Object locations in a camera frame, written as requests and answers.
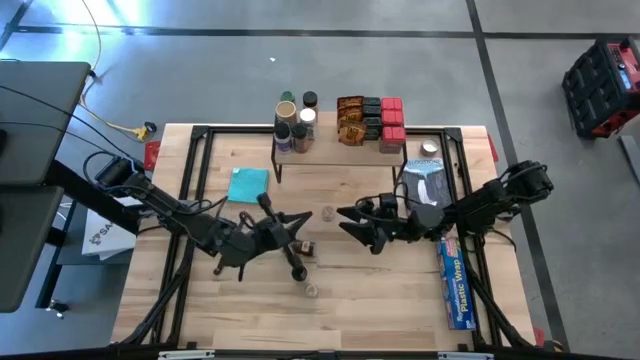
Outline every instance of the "black desk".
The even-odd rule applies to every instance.
[[[62,193],[57,186],[0,189],[0,312],[20,306]]]
[[[69,113],[73,113],[90,73],[89,64],[82,62],[0,62],[1,85]],[[60,111],[0,89],[0,129],[7,132],[0,153],[0,204],[7,207],[0,215],[5,227],[0,232],[0,312],[14,311],[20,304],[45,241],[58,249],[36,307],[47,307],[51,300],[62,265],[58,259],[61,250],[80,249],[76,243],[64,246],[73,219],[68,219],[64,230],[51,227],[62,192],[123,229],[138,231],[138,219],[125,212],[119,202],[55,160],[69,121],[70,117]],[[15,210],[18,203],[24,204],[18,207],[19,216]],[[68,259],[67,253],[62,253],[62,260]]]

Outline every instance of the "teal cloth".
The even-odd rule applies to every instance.
[[[257,204],[256,197],[267,191],[269,170],[234,168],[229,184],[229,201]]]

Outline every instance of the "blue box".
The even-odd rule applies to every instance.
[[[436,241],[442,294],[451,330],[475,330],[471,289],[467,283],[462,250],[455,238]]]

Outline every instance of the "wooden table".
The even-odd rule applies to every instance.
[[[168,124],[164,131],[153,183],[174,196],[179,192],[191,129],[188,124]],[[471,181],[477,189],[496,177],[487,132],[484,127],[462,127],[462,133]],[[421,157],[418,149],[422,140],[421,136],[408,138],[409,159]],[[226,194],[234,167],[271,169],[271,143],[268,134],[216,134],[205,198],[215,201]],[[200,171],[201,153],[202,145],[194,174]],[[458,343],[471,345],[470,332],[448,330],[433,243],[396,241],[387,244],[381,255],[373,256],[338,227],[344,220],[341,216],[332,222],[321,218],[324,206],[350,206],[362,196],[391,191],[388,167],[285,165],[284,171],[281,184],[270,171],[269,196],[276,211],[314,212],[299,237],[317,242],[317,256],[305,259],[305,263],[309,280],[319,289],[318,297],[304,295],[279,251],[251,261],[239,283],[236,269],[225,269],[214,277],[217,259],[196,250],[182,344],[197,341],[203,349],[398,351],[455,350]],[[194,175],[190,198],[196,178]],[[238,203],[227,204],[222,214],[237,221],[242,209],[256,218],[264,216],[257,205]],[[509,232],[505,224],[498,223],[496,228]],[[158,229],[138,238],[114,341],[129,335],[156,300],[169,237],[168,232]],[[495,299],[513,325],[533,342],[513,247],[492,234],[486,239]],[[163,338],[170,328],[173,302],[168,309]],[[478,313],[484,337],[490,339],[484,307],[480,306]]]

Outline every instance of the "gray floor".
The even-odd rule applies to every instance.
[[[189,29],[472,31],[465,0],[89,0],[102,25]],[[485,32],[640,32],[634,0],[475,0]],[[20,1],[0,3],[9,21]],[[35,0],[20,25],[90,24],[78,1]],[[0,57],[84,60],[98,46],[90,27],[64,34],[14,33]],[[592,40],[487,40],[519,159],[549,165],[556,190],[533,207],[574,352],[640,357],[640,187],[615,139],[584,142],[572,132],[560,81]],[[485,125],[506,167],[476,41],[472,38],[102,36],[90,106],[127,126],[153,121],[268,122],[285,89],[314,89],[320,109],[354,93],[401,96],[413,124]],[[88,119],[78,110],[76,115]],[[97,125],[141,157],[143,147]],[[99,139],[75,121],[71,131]],[[623,134],[640,136],[640,124]],[[58,154],[79,170],[89,146],[66,137]],[[534,325],[548,333],[520,221],[512,227]],[[75,305],[64,321],[33,309],[51,256],[43,252],[23,306],[0,315],[0,353],[108,343],[125,267],[68,268],[55,297]]]

